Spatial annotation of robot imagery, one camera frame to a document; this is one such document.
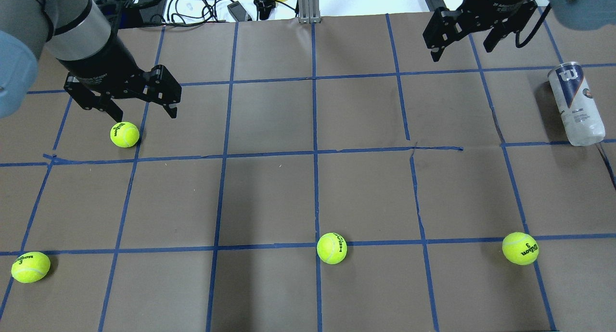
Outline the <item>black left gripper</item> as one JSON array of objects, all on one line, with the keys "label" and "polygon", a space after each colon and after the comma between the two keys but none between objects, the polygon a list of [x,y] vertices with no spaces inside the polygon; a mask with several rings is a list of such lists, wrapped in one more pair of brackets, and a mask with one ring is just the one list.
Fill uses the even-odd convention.
[{"label": "black left gripper", "polygon": [[178,117],[182,87],[166,66],[159,64],[145,72],[136,63],[125,44],[111,34],[106,44],[92,56],[81,60],[59,59],[77,80],[66,80],[64,90],[83,110],[98,110],[115,122],[123,121],[123,111],[110,95],[123,98],[124,90],[134,78],[145,80],[145,101],[163,107],[172,119]]}]

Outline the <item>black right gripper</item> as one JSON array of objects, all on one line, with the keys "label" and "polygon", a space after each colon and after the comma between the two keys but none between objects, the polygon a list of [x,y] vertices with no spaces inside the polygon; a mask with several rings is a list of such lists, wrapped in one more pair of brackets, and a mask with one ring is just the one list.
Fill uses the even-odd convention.
[{"label": "black right gripper", "polygon": [[493,52],[500,40],[522,31],[537,4],[534,0],[463,0],[460,10],[438,7],[423,32],[425,46],[433,62],[439,62],[444,50],[465,38],[469,32],[491,28],[483,42],[486,52]]}]

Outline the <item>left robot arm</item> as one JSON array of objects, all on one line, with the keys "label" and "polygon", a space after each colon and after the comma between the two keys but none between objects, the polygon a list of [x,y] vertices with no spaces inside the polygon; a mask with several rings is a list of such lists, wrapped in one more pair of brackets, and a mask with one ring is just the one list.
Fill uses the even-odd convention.
[{"label": "left robot arm", "polygon": [[0,0],[1,117],[22,105],[38,75],[46,49],[67,71],[66,91],[83,110],[107,113],[116,122],[123,111],[116,99],[137,98],[178,115],[182,87],[159,64],[141,69],[117,35],[125,1],[110,0],[104,13],[100,0]]}]

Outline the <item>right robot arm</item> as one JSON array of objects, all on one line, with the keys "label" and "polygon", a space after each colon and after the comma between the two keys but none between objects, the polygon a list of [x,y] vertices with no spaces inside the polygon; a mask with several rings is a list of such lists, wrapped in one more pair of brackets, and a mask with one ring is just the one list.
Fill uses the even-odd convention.
[{"label": "right robot arm", "polygon": [[521,40],[520,34],[539,8],[536,0],[462,0],[451,10],[444,0],[425,0],[432,16],[423,31],[425,46],[438,62],[444,50],[473,32],[487,32],[483,42],[492,52],[499,41],[515,34],[515,46],[525,47],[537,33],[548,14],[574,31],[592,31],[615,23],[615,0],[547,0],[543,14]]}]

